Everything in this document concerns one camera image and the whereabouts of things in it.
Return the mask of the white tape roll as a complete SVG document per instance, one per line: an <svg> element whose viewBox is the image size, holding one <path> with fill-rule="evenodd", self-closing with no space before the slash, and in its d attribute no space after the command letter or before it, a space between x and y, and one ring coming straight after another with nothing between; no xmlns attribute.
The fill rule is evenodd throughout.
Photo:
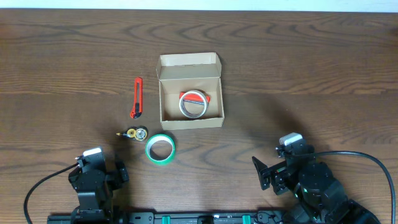
<svg viewBox="0 0 398 224"><path fill-rule="evenodd" d="M193 114L193 113L191 113L191 112L188 112L188 110L187 110L186 107L185 107L185 103L184 103L184 101L183 101L183 98L184 98L184 96L186 96L187 94L191 94L191 93L200 96L200 97L203 99L203 101L204 101L203 109L202 109L202 111L201 111L200 113ZM182 96L182 98L179 100L179 108L180 108L180 111L182 112L182 114L183 114L184 116L186 116L186 117L188 117L188 118L191 118L191 119L196 119L196 118L200 118L201 116L203 116L203 115L206 113L206 111L207 111L207 109L208 109L208 103L206 102L205 95L204 95L202 92L200 92L200 91L198 91L198 90L190 90L190 91L187 91L186 94L184 94L184 95Z"/></svg>

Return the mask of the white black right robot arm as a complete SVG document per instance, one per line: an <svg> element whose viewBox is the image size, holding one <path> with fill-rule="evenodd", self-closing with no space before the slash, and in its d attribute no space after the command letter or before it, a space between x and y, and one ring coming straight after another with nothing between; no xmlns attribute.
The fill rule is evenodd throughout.
<svg viewBox="0 0 398 224"><path fill-rule="evenodd" d="M350 200L338 179L324 162L318 162L312 145L279 146L285 161L268 167L252 157L261 189L276 195L292 192L298 204L282 215L282 223L378 224L378 218Z"/></svg>

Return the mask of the red utility knife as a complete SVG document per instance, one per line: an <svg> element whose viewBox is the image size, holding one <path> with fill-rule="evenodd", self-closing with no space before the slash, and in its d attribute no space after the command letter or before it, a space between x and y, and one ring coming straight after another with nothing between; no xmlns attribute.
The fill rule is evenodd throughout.
<svg viewBox="0 0 398 224"><path fill-rule="evenodd" d="M142 98L143 98L143 79L136 77L134 79L134 104L130 112L130 117L136 119L142 114Z"/></svg>

